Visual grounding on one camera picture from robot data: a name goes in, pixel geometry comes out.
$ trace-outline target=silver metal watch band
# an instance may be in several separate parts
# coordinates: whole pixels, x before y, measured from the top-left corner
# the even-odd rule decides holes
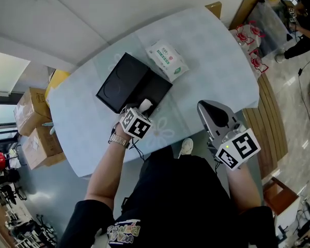
[[[111,142],[116,142],[120,145],[123,145],[125,148],[129,146],[129,142],[126,139],[116,135],[115,133],[113,133],[109,138],[108,143],[111,143]]]

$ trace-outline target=black pants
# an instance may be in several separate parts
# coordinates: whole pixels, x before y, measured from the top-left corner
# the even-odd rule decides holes
[[[308,51],[310,51],[310,39],[303,37],[294,47],[287,50],[284,55],[286,59],[290,59]]]

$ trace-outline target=white sneaker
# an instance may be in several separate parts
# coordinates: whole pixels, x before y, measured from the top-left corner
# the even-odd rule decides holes
[[[275,55],[274,59],[279,64],[281,64],[283,61],[286,60],[285,55],[283,53]]]
[[[181,155],[191,154],[192,150],[193,150],[193,140],[191,138],[184,139],[181,145],[181,150],[178,158],[180,158]]]

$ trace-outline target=table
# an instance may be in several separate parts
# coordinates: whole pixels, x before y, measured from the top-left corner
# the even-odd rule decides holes
[[[190,71],[174,81],[151,115],[153,128],[138,142],[144,154],[201,131],[199,100],[222,102],[234,112],[257,107],[259,92],[253,72],[222,22],[205,7],[170,15],[106,48],[49,94],[58,139],[79,177],[93,173],[117,122],[117,115],[96,93],[125,52],[160,74],[145,52],[159,39],[183,56]],[[136,150],[127,150],[125,161],[138,157]]]

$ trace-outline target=person in black clothing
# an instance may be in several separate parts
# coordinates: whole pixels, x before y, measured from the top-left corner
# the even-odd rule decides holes
[[[310,51],[310,0],[298,0],[295,11],[298,14],[298,21],[301,26],[290,23],[289,27],[303,34],[301,40],[283,54],[277,54],[275,60],[282,63],[303,53]]]
[[[130,140],[120,124],[115,134]],[[76,204],[58,248],[277,247],[274,220],[246,165],[227,171],[230,198],[208,162],[171,147],[153,152],[114,219],[125,146],[111,142]]]

